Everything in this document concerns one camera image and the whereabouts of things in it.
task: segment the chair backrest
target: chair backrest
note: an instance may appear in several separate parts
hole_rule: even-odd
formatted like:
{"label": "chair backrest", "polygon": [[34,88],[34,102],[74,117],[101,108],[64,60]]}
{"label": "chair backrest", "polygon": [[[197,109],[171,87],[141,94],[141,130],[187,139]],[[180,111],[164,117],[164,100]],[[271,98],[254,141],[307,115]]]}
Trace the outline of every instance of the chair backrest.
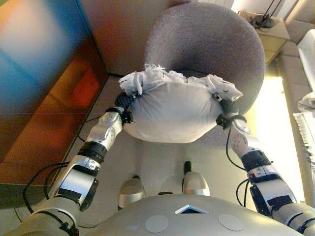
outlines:
{"label": "chair backrest", "polygon": [[315,0],[299,0],[285,20],[291,41],[299,43],[304,35],[314,29]]}
{"label": "chair backrest", "polygon": [[264,52],[254,28],[235,12],[211,3],[186,3],[166,10],[147,41],[145,63],[185,76],[214,74],[235,84],[245,113],[264,77]]}

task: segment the lamp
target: lamp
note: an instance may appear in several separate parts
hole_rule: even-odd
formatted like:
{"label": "lamp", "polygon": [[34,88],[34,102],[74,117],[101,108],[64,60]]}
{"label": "lamp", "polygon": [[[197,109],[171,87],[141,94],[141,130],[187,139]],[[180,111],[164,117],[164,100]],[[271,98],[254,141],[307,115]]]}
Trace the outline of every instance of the lamp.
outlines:
{"label": "lamp", "polygon": [[274,11],[271,13],[271,15],[269,16],[269,14],[267,14],[267,12],[269,11],[270,7],[272,6],[272,4],[274,3],[275,0],[272,0],[271,4],[269,5],[268,9],[266,10],[264,15],[257,15],[252,21],[251,24],[255,27],[255,28],[271,28],[272,26],[275,25],[275,22],[271,19],[271,17],[273,16],[273,14],[275,13],[275,11],[277,10],[278,6],[280,5],[280,3],[282,2],[282,0],[280,0],[277,4],[277,6],[275,7]]}

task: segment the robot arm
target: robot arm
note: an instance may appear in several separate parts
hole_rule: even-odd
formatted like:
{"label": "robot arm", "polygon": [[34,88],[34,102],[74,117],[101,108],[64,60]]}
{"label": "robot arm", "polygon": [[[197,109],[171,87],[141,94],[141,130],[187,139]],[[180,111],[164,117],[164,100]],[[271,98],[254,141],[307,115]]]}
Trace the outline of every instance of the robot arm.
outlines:
{"label": "robot arm", "polygon": [[[222,105],[217,94],[214,98]],[[224,129],[229,127],[232,149],[241,159],[252,184],[250,191],[257,212],[304,235],[315,236],[315,209],[297,203],[287,183],[271,165],[272,162],[263,151],[255,147],[258,139],[251,136],[246,120],[241,116],[220,115],[217,124]]]}
{"label": "robot arm", "polygon": [[123,124],[132,120],[131,114],[125,111],[130,99],[125,94],[116,99],[117,107],[108,109],[99,119],[78,154],[59,175],[50,192],[50,199],[6,236],[28,233],[34,236],[79,235],[75,216],[90,206],[98,185],[95,177],[104,156]]}

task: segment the white fabric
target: white fabric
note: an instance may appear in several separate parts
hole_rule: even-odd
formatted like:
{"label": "white fabric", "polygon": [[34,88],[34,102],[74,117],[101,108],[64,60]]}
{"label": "white fabric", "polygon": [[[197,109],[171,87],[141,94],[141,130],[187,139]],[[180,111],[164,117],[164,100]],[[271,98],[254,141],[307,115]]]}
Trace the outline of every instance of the white fabric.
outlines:
{"label": "white fabric", "polygon": [[306,77],[315,91],[315,29],[308,31],[297,47]]}
{"label": "white fabric", "polygon": [[212,93],[231,101],[243,95],[234,84],[215,75],[186,78],[161,66],[146,64],[145,68],[119,80],[127,95],[137,96],[130,105],[134,123],[124,128],[141,140],[193,142],[216,126],[222,113]]}
{"label": "white fabric", "polygon": [[297,108],[301,112],[315,110],[315,92],[305,95],[301,101],[298,101]]}
{"label": "white fabric", "polygon": [[299,126],[304,146],[309,153],[312,180],[315,188],[315,110],[293,115]]}

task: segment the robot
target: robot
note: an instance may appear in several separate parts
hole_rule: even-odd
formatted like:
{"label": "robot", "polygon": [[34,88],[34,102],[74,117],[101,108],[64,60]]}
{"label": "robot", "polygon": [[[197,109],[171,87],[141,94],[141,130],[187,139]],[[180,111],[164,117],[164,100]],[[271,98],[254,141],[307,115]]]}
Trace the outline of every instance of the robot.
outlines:
{"label": "robot", "polygon": [[[90,235],[315,236],[315,209],[297,203],[264,152],[248,144],[257,139],[251,136],[245,118],[236,115],[235,104],[218,94],[213,98],[224,111],[217,124],[228,132],[232,149],[244,165],[257,212],[210,197],[204,177],[186,162],[183,194],[166,192],[146,198],[141,180],[135,176],[122,185],[118,213]],[[35,211],[29,206],[31,216],[6,236],[79,235],[75,217],[90,206],[101,163],[123,124],[132,122],[126,110],[133,99],[123,93],[117,97],[116,107],[99,119],[78,154],[59,175],[51,198]]]}

